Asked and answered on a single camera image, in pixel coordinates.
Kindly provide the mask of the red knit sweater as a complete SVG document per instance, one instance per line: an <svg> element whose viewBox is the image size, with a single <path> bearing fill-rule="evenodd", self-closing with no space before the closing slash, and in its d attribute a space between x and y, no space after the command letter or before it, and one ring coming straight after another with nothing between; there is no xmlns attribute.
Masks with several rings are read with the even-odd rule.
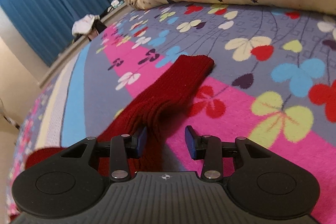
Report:
<svg viewBox="0 0 336 224"><path fill-rule="evenodd" d="M113 137L147 129L147 139L140 159L128 161L130 171L160 172L166 137L162 123L181 113L210 74L215 62L206 55L181 55L152 85L140 93L97 137L99 143Z"/></svg>

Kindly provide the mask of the colourful floral bed blanket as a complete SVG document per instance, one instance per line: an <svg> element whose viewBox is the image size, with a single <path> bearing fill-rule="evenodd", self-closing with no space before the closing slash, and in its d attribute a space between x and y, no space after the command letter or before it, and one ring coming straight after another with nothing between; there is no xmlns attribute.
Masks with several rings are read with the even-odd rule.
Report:
<svg viewBox="0 0 336 224"><path fill-rule="evenodd" d="M162 169L201 170L187 125L223 141L246 136L311 172L321 187L313 216L335 223L335 17L289 9L179 3L124 15L37 97L8 186L35 150L102 133L181 55L207 55L215 67L160 128Z"/></svg>

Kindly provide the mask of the white clothes pile on sill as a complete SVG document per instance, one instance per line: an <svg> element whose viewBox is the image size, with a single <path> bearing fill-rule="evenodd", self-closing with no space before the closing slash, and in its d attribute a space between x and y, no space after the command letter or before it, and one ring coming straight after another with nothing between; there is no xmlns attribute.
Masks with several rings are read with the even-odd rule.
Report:
<svg viewBox="0 0 336 224"><path fill-rule="evenodd" d="M92 30L95 20L96 15L86 14L83 18L75 21L71 30L72 36L88 35Z"/></svg>

